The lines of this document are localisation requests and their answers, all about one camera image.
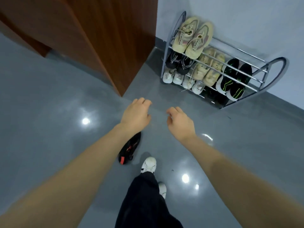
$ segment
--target white sneaker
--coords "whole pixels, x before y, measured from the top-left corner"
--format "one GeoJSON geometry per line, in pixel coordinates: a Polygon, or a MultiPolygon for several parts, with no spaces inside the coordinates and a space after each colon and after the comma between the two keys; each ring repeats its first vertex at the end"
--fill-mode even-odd
{"type": "Polygon", "coordinates": [[[192,91],[193,91],[193,93],[199,95],[201,92],[203,92],[205,86],[206,85],[203,82],[196,81],[196,83],[192,87],[192,91]]]}
{"type": "Polygon", "coordinates": [[[191,89],[192,86],[194,85],[195,80],[193,78],[190,78],[189,76],[185,76],[184,77],[184,81],[183,81],[183,87],[185,89],[191,89]]]}
{"type": "Polygon", "coordinates": [[[164,199],[166,199],[166,193],[167,193],[167,187],[163,182],[158,183],[159,187],[159,194],[163,196],[164,199]]]}
{"type": "MultiPolygon", "coordinates": [[[[222,62],[225,62],[225,56],[220,53],[219,55],[216,56],[216,59],[222,62]]],[[[216,69],[217,71],[221,72],[222,71],[222,66],[223,63],[220,63],[218,61],[213,61],[212,66],[214,69],[216,69]]],[[[204,77],[204,83],[206,86],[213,86],[215,84],[215,82],[217,81],[217,79],[220,76],[220,73],[217,72],[215,70],[210,69],[207,73],[207,75],[204,77]]]]}
{"type": "Polygon", "coordinates": [[[175,71],[174,78],[173,78],[173,83],[177,85],[181,85],[183,83],[185,75],[181,75],[177,71],[175,71]]]}
{"type": "MultiPolygon", "coordinates": [[[[209,48],[205,51],[206,54],[215,57],[216,54],[216,50],[214,48],[209,48]]],[[[199,57],[199,61],[201,61],[202,63],[211,66],[213,59],[208,57],[207,55],[202,54],[199,57]]],[[[200,63],[197,63],[196,66],[194,67],[194,71],[192,73],[192,77],[195,80],[199,80],[199,81],[203,81],[203,78],[205,77],[205,75],[207,74],[207,72],[210,70],[209,67],[204,66],[200,63]]]]}
{"type": "Polygon", "coordinates": [[[141,173],[144,172],[151,172],[154,174],[156,169],[156,159],[154,157],[147,157],[146,160],[143,162],[143,165],[141,166],[141,173]]]}
{"type": "Polygon", "coordinates": [[[186,56],[191,59],[197,59],[203,49],[209,45],[213,36],[213,25],[211,22],[204,23],[195,33],[193,39],[189,42],[186,49],[186,56]]]}
{"type": "Polygon", "coordinates": [[[172,49],[178,53],[184,53],[188,43],[193,38],[198,26],[197,17],[188,18],[178,29],[177,36],[173,42],[172,49]]]}
{"type": "Polygon", "coordinates": [[[172,83],[174,71],[175,70],[171,70],[171,69],[165,67],[165,72],[164,72],[164,75],[163,75],[163,82],[164,83],[168,83],[168,84],[172,83]]]}

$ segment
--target black pants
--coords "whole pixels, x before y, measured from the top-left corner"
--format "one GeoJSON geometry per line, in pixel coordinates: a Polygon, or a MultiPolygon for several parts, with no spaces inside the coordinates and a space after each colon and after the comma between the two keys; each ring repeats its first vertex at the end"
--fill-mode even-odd
{"type": "Polygon", "coordinates": [[[128,189],[115,224],[115,228],[126,227],[183,227],[170,215],[151,172],[137,176],[128,189]]]}

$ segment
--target metal shoe rack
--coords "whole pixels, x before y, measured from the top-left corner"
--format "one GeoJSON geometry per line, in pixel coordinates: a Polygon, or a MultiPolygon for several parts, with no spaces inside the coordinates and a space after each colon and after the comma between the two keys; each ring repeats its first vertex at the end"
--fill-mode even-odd
{"type": "MultiPolygon", "coordinates": [[[[167,58],[168,58],[168,56],[169,56],[169,54],[170,54],[170,53],[168,53],[168,50],[169,50],[169,48],[172,49],[171,43],[172,43],[172,41],[175,39],[175,36],[177,35],[177,32],[178,32],[178,29],[179,29],[180,25],[181,25],[185,20],[186,20],[186,11],[184,11],[184,12],[180,15],[180,17],[178,17],[178,18],[176,19],[175,25],[172,27],[172,30],[171,30],[170,33],[169,33],[169,36],[168,36],[168,39],[167,39],[167,43],[166,43],[166,48],[165,48],[165,55],[164,55],[164,61],[163,61],[161,79],[162,79],[163,74],[164,74],[165,65],[166,65],[166,60],[167,60],[167,58]]],[[[211,58],[214,59],[215,61],[218,61],[218,62],[220,62],[220,63],[222,63],[222,64],[224,64],[224,65],[226,65],[226,66],[228,66],[228,67],[230,67],[230,68],[232,68],[232,69],[238,71],[239,73],[241,73],[241,74],[243,74],[243,75],[246,75],[246,76],[250,77],[251,79],[253,79],[253,80],[255,80],[256,82],[259,83],[259,87],[255,87],[255,86],[252,87],[252,86],[250,86],[250,85],[246,85],[246,84],[244,84],[244,83],[242,83],[242,82],[240,82],[240,81],[238,81],[238,80],[236,80],[236,79],[230,77],[229,75],[226,75],[226,74],[224,74],[223,72],[219,72],[219,71],[215,70],[213,67],[211,67],[211,66],[209,66],[209,65],[207,65],[207,64],[204,64],[204,63],[202,63],[201,61],[195,59],[196,62],[201,63],[201,64],[203,64],[204,66],[207,66],[207,67],[209,67],[210,69],[213,69],[213,70],[219,72],[221,75],[226,76],[227,78],[230,78],[231,80],[233,80],[233,81],[235,81],[235,82],[237,82],[237,83],[240,83],[241,85],[243,85],[243,86],[245,86],[246,88],[248,88],[248,89],[251,90],[251,93],[249,93],[248,95],[245,95],[245,94],[244,94],[244,95],[243,95],[240,99],[238,99],[237,101],[229,101],[225,106],[221,106],[221,107],[219,107],[219,108],[226,108],[226,107],[228,107],[228,106],[235,105],[235,104],[237,104],[238,102],[241,102],[241,101],[243,101],[243,100],[245,100],[245,99],[250,99],[250,98],[253,97],[253,96],[257,96],[258,94],[267,91],[269,88],[271,88],[272,86],[274,86],[274,85],[283,77],[283,75],[286,73],[286,71],[287,71],[287,69],[288,69],[289,61],[288,61],[288,59],[286,59],[285,57],[278,57],[278,58],[276,58],[276,59],[273,59],[273,60],[270,61],[270,62],[267,62],[267,61],[265,61],[265,60],[263,60],[263,59],[261,59],[261,58],[259,58],[259,57],[256,57],[256,56],[254,56],[254,55],[252,55],[252,54],[250,54],[250,53],[247,53],[247,52],[245,52],[245,51],[243,51],[243,50],[241,50],[241,49],[239,49],[239,48],[237,48],[237,47],[235,47],[235,46],[233,46],[233,45],[231,45],[231,44],[229,44],[229,43],[227,43],[227,42],[224,42],[224,41],[218,39],[218,38],[213,37],[213,40],[217,40],[217,41],[219,41],[219,42],[225,44],[225,45],[228,46],[228,47],[231,47],[231,48],[233,48],[233,49],[236,49],[236,50],[240,51],[241,54],[243,54],[243,55],[246,54],[246,56],[250,56],[250,57],[254,58],[254,59],[255,59],[257,62],[259,62],[259,63],[261,63],[261,62],[262,62],[262,63],[265,63],[265,65],[263,65],[262,67],[259,68],[258,66],[255,66],[255,65],[253,65],[253,64],[251,64],[251,63],[245,61],[244,59],[241,59],[241,58],[239,58],[239,57],[232,56],[230,53],[227,53],[227,52],[225,52],[225,51],[223,51],[223,50],[221,50],[221,49],[219,49],[219,48],[217,48],[217,47],[215,47],[215,46],[212,46],[212,47],[215,48],[216,50],[218,50],[218,51],[220,51],[220,52],[222,52],[222,53],[224,53],[224,54],[230,56],[231,58],[236,58],[236,59],[238,59],[240,62],[247,63],[247,64],[251,65],[253,68],[255,68],[256,71],[253,72],[252,76],[250,76],[249,74],[246,74],[246,73],[240,71],[239,69],[236,69],[236,68],[234,68],[233,66],[230,66],[230,65],[228,65],[228,64],[226,64],[226,63],[223,63],[222,61],[219,61],[219,60],[216,59],[215,57],[209,56],[208,54],[205,54],[204,52],[202,52],[202,54],[204,54],[204,55],[206,55],[206,56],[208,56],[208,57],[211,57],[211,58]],[[268,85],[265,86],[265,81],[266,81],[266,79],[267,79],[267,77],[268,77],[268,74],[269,74],[269,71],[270,71],[271,66],[272,66],[273,64],[277,63],[277,62],[280,62],[280,61],[283,62],[283,65],[282,65],[282,68],[281,68],[280,72],[278,73],[278,75],[277,75],[277,76],[276,76],[268,85]],[[257,79],[257,78],[254,77],[255,75],[257,75],[257,74],[260,73],[260,72],[263,72],[263,73],[264,73],[264,74],[263,74],[262,80],[259,80],[259,79],[257,79]]]]}

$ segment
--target white wall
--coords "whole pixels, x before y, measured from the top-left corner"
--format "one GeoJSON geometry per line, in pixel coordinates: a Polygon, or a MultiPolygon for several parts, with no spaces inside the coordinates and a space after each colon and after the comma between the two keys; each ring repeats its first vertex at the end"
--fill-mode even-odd
{"type": "MultiPolygon", "coordinates": [[[[214,35],[266,60],[287,57],[285,76],[269,92],[304,109],[304,0],[159,0],[156,36],[167,40],[176,14],[198,15],[214,35]]],[[[276,76],[273,66],[268,81],[276,76]]]]}

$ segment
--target forearm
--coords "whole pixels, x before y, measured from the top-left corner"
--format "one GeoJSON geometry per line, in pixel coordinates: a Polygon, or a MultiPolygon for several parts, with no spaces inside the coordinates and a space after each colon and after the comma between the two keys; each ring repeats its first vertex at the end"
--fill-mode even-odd
{"type": "Polygon", "coordinates": [[[120,124],[0,217],[1,227],[77,227],[123,145],[120,124]]]}
{"type": "Polygon", "coordinates": [[[304,226],[302,206],[198,137],[182,141],[243,227],[304,226]]]}

